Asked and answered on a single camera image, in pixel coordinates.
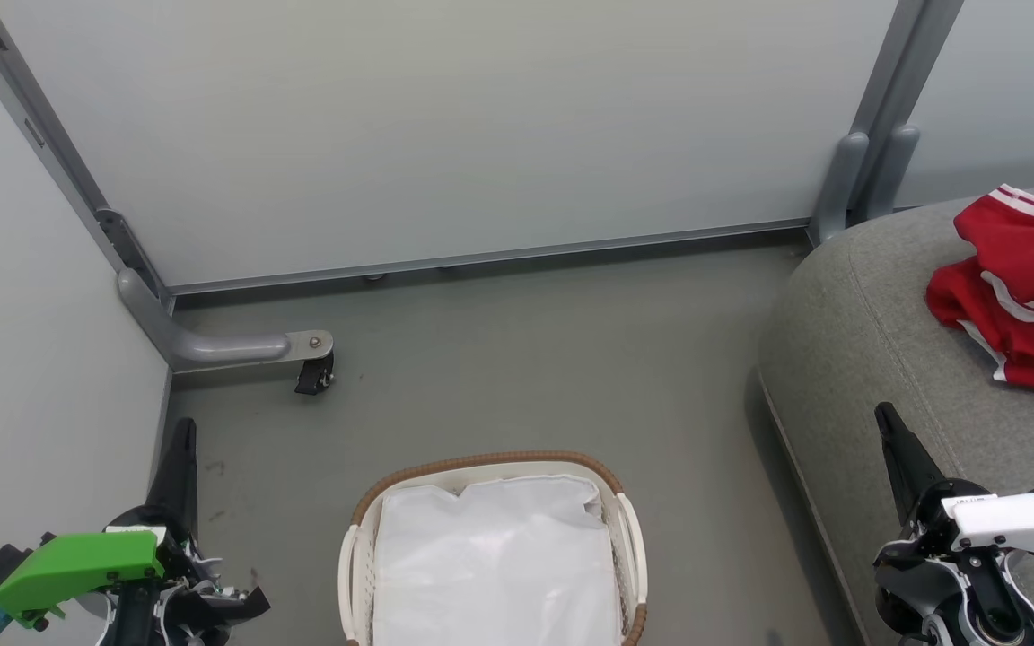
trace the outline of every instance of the red clothing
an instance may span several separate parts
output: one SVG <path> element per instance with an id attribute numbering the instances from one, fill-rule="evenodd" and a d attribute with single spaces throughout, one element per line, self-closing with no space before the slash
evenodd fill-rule
<path id="1" fill-rule="evenodd" d="M 992 352 L 995 379 L 1034 388 L 1034 195 L 997 188 L 955 217 L 955 230 L 976 255 L 932 275 L 929 309 Z"/>

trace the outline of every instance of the white partition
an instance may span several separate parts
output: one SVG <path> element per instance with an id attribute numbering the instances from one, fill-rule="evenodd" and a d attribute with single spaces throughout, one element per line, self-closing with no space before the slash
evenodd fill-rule
<path id="1" fill-rule="evenodd" d="M 184 289 L 798 221 L 893 8 L 0 0 Z"/>
<path id="2" fill-rule="evenodd" d="M 964 3 L 910 122 L 922 135 L 895 204 L 1034 187 L 1034 1 Z"/>
<path id="3" fill-rule="evenodd" d="M 165 383 L 114 269 L 0 102 L 0 547 L 98 531 L 143 501 Z M 101 620 L 64 609 L 0 645 L 94 643 Z"/>

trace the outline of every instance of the black caster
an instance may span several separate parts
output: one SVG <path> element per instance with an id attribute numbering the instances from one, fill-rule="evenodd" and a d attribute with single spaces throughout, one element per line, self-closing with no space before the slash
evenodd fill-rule
<path id="1" fill-rule="evenodd" d="M 303 363 L 303 371 L 298 375 L 298 394 L 318 394 L 333 383 L 333 352 Z"/>

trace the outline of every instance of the white plastic bag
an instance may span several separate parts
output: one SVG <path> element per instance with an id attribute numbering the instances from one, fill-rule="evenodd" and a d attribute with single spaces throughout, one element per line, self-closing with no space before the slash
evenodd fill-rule
<path id="1" fill-rule="evenodd" d="M 620 610 L 598 488 L 572 475 L 386 495 L 377 646 L 615 646 Z"/>

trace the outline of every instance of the gray sofa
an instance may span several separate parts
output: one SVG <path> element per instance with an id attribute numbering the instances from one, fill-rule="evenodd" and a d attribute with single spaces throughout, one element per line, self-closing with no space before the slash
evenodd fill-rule
<path id="1" fill-rule="evenodd" d="M 950 478 L 997 493 L 1034 487 L 1034 391 L 995 383 L 992 357 L 941 327 L 923 302 L 937 267 L 974 253 L 952 228 L 971 202 L 908 210 L 826 242 L 792 276 L 760 346 L 768 404 L 874 646 L 899 639 L 874 605 L 873 559 L 900 531 L 878 402 L 894 402 Z M 1017 578 L 1034 602 L 1034 560 Z"/>

